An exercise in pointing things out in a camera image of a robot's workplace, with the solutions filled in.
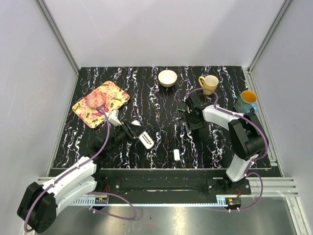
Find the gray wall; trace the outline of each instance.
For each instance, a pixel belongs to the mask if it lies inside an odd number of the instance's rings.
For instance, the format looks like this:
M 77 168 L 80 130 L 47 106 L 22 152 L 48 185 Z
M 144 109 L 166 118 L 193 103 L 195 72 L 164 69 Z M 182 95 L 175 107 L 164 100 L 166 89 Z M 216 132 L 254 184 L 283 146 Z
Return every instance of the gray wall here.
M 23 193 L 47 172 L 75 74 L 34 0 L 0 7 L 0 227 L 22 234 Z
M 313 1 L 294 1 L 253 70 L 286 176 L 313 229 Z
M 284 0 L 45 0 L 79 66 L 248 66 Z

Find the cup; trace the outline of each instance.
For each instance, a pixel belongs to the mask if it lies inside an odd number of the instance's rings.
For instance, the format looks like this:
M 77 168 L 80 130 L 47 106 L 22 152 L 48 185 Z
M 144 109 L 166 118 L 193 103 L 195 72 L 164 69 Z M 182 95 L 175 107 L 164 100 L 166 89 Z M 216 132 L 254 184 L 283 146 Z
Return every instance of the cup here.
M 219 83 L 219 80 L 216 76 L 213 76 L 213 75 L 208 75 L 206 77 L 200 76 L 199 77 L 199 83 L 200 83 L 202 88 L 208 88 L 212 91 L 215 91 L 217 88 L 217 85 Z M 203 90 L 203 93 L 206 95 L 212 94 L 212 92 L 206 91 L 206 90 Z
M 244 91 L 241 93 L 239 99 L 235 104 L 235 109 L 238 113 L 257 113 L 258 107 L 256 106 L 256 101 L 258 97 L 252 91 Z

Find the reflective surface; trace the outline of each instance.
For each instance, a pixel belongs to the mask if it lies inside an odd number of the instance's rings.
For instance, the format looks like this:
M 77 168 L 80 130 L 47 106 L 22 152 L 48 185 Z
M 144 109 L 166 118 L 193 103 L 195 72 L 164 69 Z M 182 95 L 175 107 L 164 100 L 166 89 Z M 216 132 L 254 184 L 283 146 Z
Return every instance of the reflective surface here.
M 252 199 L 244 198 L 243 207 Z M 132 217 L 127 207 L 104 209 Z M 68 207 L 43 235 L 292 235 L 296 234 L 287 203 L 282 198 L 262 198 L 249 211 L 227 213 L 206 208 L 137 208 L 139 218 L 125 221 L 87 208 Z

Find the bowl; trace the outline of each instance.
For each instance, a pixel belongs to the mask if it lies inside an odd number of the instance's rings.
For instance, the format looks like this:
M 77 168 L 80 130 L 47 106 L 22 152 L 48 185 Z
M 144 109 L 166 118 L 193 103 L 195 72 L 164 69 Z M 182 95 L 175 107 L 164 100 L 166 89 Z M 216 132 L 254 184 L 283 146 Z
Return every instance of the bowl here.
M 177 74 L 172 70 L 163 70 L 158 74 L 158 80 L 164 87 L 171 87 L 177 80 Z

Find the marble tabletop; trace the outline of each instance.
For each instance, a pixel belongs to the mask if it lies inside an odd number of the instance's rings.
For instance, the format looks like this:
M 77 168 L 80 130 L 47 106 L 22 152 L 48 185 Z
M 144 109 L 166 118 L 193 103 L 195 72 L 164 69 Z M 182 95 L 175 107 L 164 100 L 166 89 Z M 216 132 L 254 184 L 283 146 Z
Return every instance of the marble tabletop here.
M 170 88 L 162 87 L 157 75 L 173 70 L 178 79 Z M 138 141 L 129 141 L 110 154 L 105 168 L 227 168 L 234 155 L 229 132 L 213 123 L 189 135 L 181 124 L 178 108 L 186 92 L 200 88 L 199 76 L 214 75 L 219 79 L 216 92 L 219 105 L 234 111 L 240 93 L 247 90 L 241 67 L 94 67 L 82 68 L 74 91 L 53 168 L 69 168 L 82 157 L 99 135 L 106 136 L 106 123 L 90 129 L 72 111 L 77 101 L 105 81 L 113 81 L 131 99 L 120 108 L 119 118 L 138 120 L 147 127 L 155 145 L 147 150 Z M 211 101 L 212 97 L 202 99 Z M 180 161 L 174 160 L 173 150 L 179 149 Z M 257 168 L 270 168 L 268 157 L 259 160 Z

